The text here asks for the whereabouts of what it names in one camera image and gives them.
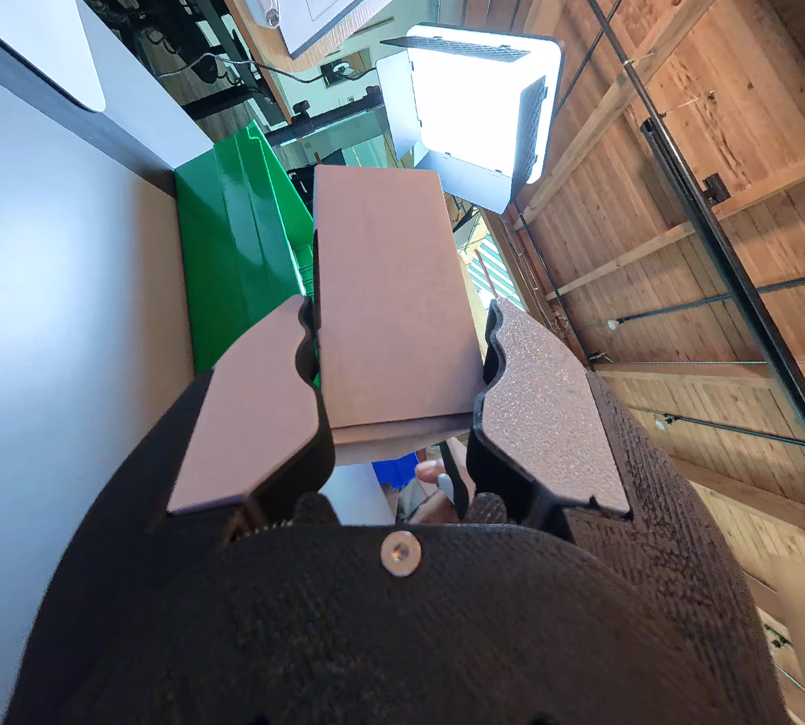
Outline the green plastic bin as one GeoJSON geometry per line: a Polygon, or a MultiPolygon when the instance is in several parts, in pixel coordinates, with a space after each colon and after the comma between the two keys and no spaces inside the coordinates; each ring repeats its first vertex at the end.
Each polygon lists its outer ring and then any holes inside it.
{"type": "Polygon", "coordinates": [[[256,122],[174,172],[192,354],[211,370],[248,328],[314,296],[314,220],[256,122]]]}

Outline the black metal pole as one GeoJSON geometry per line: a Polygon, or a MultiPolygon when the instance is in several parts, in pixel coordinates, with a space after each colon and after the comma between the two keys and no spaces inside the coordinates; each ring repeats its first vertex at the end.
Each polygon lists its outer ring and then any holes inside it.
{"type": "Polygon", "coordinates": [[[586,0],[600,29],[612,45],[626,76],[627,84],[635,89],[649,116],[644,136],[660,169],[668,179],[693,231],[698,235],[710,260],[728,290],[740,316],[750,329],[785,393],[792,409],[803,421],[804,384],[800,366],[786,344],[779,328],[758,294],[755,285],[723,231],[710,206],[702,195],[699,182],[681,154],[675,139],[651,99],[645,81],[636,66],[629,61],[611,23],[606,20],[597,0],[586,0]]]}

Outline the person's left hand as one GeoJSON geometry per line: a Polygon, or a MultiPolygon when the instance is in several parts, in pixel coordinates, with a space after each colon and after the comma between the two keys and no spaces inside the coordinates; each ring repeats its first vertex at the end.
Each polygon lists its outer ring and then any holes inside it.
{"type": "Polygon", "coordinates": [[[436,491],[425,499],[410,517],[413,525],[457,525],[460,523],[455,504],[443,490],[439,489],[438,479],[446,475],[442,459],[426,460],[418,464],[416,478],[426,484],[437,486],[436,491]]]}

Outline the white cardboard box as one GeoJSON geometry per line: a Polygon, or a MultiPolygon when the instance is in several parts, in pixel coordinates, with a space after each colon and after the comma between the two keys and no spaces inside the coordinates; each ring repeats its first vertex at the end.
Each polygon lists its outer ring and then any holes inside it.
{"type": "Polygon", "coordinates": [[[467,430],[483,361],[438,174],[319,165],[313,216],[320,387],[337,467],[467,430]]]}

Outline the white flat board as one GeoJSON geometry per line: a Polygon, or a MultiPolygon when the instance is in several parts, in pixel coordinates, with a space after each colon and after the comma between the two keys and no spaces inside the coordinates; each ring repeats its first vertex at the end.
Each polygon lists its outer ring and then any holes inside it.
{"type": "Polygon", "coordinates": [[[106,109],[75,0],[1,0],[1,38],[79,106],[106,109]]]}

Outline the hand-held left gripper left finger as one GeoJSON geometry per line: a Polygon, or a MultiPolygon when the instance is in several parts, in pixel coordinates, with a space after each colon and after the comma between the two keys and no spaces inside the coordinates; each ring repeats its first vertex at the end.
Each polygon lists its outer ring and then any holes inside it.
{"type": "Polygon", "coordinates": [[[317,374],[312,301],[295,295],[217,361],[167,512],[245,506],[292,516],[335,467],[317,374]]]}

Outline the LED light panel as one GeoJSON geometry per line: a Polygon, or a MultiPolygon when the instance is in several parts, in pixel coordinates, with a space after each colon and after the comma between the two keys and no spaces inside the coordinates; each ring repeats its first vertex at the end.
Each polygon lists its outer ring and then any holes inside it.
{"type": "Polygon", "coordinates": [[[445,193],[502,214],[543,174],[563,45],[430,24],[382,44],[399,49],[375,66],[395,156],[423,147],[445,193]]]}

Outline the blue plastic bin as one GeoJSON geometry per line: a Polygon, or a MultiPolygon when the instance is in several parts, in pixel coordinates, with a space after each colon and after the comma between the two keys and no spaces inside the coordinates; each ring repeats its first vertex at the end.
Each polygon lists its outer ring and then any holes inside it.
{"type": "Polygon", "coordinates": [[[372,463],[378,483],[389,485],[392,489],[400,491],[416,478],[418,456],[411,452],[401,458],[376,461],[372,463]]]}

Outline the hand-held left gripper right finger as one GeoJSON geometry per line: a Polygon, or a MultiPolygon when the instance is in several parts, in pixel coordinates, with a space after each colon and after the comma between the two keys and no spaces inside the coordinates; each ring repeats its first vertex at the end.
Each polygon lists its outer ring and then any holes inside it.
{"type": "Polygon", "coordinates": [[[563,509],[630,507],[588,372],[558,337],[513,302],[488,307],[485,382],[473,409],[466,466],[476,491],[509,518],[563,509]]]}

